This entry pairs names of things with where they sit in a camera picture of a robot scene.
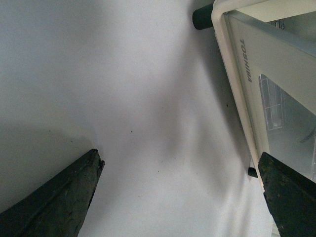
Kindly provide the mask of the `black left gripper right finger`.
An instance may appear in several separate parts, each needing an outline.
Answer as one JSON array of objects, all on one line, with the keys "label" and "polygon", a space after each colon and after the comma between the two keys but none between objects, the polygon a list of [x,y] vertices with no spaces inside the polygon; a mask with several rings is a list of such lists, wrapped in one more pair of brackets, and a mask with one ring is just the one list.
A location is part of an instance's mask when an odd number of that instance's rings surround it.
[{"label": "black left gripper right finger", "polygon": [[316,184],[263,152],[258,163],[264,197],[282,237],[316,235]]}]

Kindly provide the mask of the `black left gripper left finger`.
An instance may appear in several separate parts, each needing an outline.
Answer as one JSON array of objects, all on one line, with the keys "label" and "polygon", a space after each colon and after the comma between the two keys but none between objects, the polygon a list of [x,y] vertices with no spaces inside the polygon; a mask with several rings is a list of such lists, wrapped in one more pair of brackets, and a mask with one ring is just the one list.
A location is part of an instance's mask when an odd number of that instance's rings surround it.
[{"label": "black left gripper left finger", "polygon": [[2,237],[76,237],[105,162],[92,149],[0,215]]}]

